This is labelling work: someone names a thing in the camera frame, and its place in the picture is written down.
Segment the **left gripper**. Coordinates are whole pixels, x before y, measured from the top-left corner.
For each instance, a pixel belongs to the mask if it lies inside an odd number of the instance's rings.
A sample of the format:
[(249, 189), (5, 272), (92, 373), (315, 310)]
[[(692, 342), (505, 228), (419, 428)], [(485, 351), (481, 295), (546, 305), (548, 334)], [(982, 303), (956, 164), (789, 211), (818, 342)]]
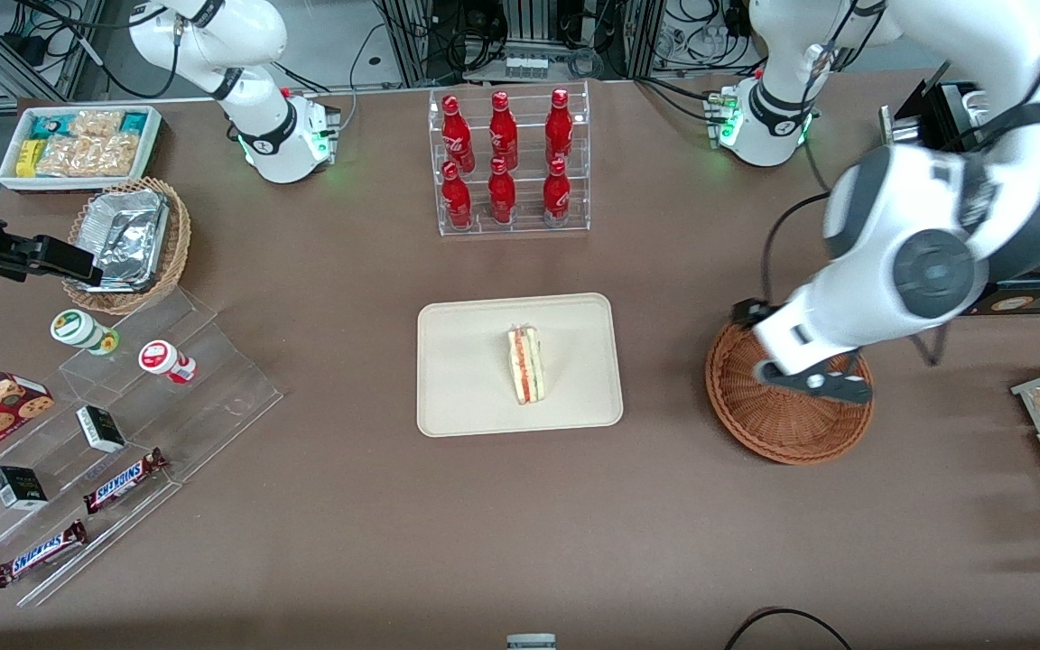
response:
[(751, 330), (768, 353), (769, 361), (788, 376), (856, 349), (855, 345), (841, 344), (827, 336), (825, 330), (812, 324), (809, 316), (806, 298), (788, 298), (780, 305), (746, 298), (733, 305), (734, 324)]

